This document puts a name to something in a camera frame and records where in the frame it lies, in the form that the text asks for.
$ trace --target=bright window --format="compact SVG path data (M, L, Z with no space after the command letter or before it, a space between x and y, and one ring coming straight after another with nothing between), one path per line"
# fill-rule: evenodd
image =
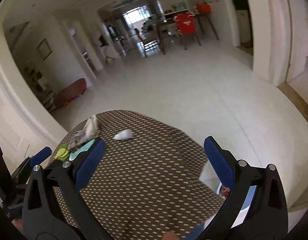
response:
M145 5L126 12L123 14L123 17L127 25L131 26L135 22L139 22L150 17L150 12Z

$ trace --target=brown patterned tablecloth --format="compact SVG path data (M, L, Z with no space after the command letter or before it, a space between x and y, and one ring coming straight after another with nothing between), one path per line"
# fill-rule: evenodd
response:
M80 193L115 240L160 240L167 231L185 237L219 210L223 199L199 181L204 150L185 133L126 110L96 116L106 152ZM134 132L133 139L112 139L125 129ZM58 188L55 193L67 222L75 226Z

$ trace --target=metal screw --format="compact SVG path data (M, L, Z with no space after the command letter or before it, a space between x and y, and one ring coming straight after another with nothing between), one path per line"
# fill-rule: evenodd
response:
M244 160L240 160L240 161L238 162L238 165L241 166L241 167L245 167L245 166L247 166L247 162L244 161Z
M40 168L41 168L40 165L35 165L35 166L33 167L33 170L34 170L34 171L38 171Z
M269 164L268 167L271 171L274 171L276 169L276 166L274 164Z
M68 168L68 167L70 167L71 166L71 163L69 162L69 161L65 161L65 162L63 162L63 164L62 164L62 167L63 168Z

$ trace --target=red t-shirt on chair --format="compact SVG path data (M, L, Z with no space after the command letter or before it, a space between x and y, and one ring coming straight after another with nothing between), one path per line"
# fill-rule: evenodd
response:
M196 32L194 19L195 16L189 12L180 13L174 17L174 21L177 23L181 34L189 34Z

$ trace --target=picture frame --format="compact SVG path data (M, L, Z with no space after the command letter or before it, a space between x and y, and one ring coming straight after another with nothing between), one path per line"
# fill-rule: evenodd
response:
M46 39L38 45L37 49L43 60L45 60L52 53L51 47Z

